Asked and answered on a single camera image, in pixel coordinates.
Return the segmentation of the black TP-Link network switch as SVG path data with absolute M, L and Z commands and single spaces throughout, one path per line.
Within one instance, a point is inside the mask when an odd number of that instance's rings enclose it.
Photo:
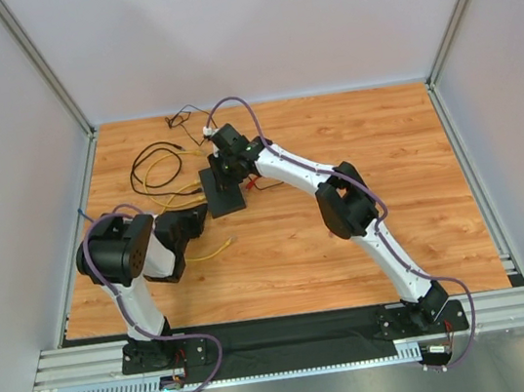
M 219 189 L 212 170 L 201 170 L 198 175 L 207 200 L 209 214 L 213 219 L 232 215 L 246 208 L 247 204 L 238 184 Z

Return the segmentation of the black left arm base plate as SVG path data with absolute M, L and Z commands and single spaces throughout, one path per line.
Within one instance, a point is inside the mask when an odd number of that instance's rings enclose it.
M 131 340 L 122 348 L 124 375 L 179 369 L 185 366 L 205 366 L 213 353 L 214 344 L 208 339 L 196 337 L 171 341 Z

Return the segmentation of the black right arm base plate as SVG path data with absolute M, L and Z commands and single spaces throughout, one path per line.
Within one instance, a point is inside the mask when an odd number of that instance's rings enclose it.
M 376 310 L 376 320 L 382 338 L 393 341 L 470 328 L 462 303 L 453 299 L 445 303 L 436 317 L 426 316 L 421 311 L 399 304 L 380 306 Z

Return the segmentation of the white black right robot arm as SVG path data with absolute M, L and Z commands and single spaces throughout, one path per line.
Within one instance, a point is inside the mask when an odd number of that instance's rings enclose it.
M 226 190 L 250 176 L 272 178 L 316 199 L 331 233 L 357 244 L 386 274 L 411 313 L 433 322 L 449 295 L 440 282 L 425 276 L 384 225 L 378 201 L 352 164 L 320 164 L 301 158 L 263 137 L 247 139 L 226 124 L 204 127 L 212 143 L 208 161 L 216 187 Z

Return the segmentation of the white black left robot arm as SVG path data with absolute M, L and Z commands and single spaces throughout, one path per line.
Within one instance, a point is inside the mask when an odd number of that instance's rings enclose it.
M 168 337 L 166 316 L 149 283 L 177 283 L 190 241 L 201 237 L 205 204 L 161 215 L 114 213 L 97 218 L 78 247 L 76 268 L 113 299 L 128 338 L 150 342 Z

